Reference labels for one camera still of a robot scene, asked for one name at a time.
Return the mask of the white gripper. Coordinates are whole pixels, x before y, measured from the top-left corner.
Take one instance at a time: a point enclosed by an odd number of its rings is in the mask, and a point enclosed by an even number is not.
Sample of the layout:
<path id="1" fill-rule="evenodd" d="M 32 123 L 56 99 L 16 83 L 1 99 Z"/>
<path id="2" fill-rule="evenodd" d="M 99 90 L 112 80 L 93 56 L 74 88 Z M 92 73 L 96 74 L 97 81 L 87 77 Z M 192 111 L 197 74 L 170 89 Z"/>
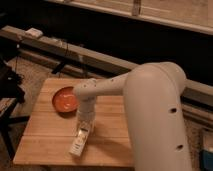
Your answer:
<path id="1" fill-rule="evenodd" d="M 82 125 L 90 126 L 89 135 L 93 135 L 95 133 L 95 125 L 93 124 L 95 119 L 95 103 L 95 98 L 89 98 L 79 101 L 79 106 L 77 109 L 76 136 L 79 135 Z"/>

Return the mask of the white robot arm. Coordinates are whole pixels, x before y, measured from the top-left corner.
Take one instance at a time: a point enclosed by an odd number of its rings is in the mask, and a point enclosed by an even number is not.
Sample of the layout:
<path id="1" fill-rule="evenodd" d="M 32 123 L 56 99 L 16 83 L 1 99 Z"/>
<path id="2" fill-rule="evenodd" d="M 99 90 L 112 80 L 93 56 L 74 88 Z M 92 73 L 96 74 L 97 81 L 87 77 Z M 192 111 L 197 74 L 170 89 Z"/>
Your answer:
<path id="1" fill-rule="evenodd" d="M 192 171 L 180 96 L 183 69 L 173 62 L 146 63 L 132 71 L 74 87 L 80 122 L 94 119 L 95 99 L 121 95 L 135 171 Z"/>

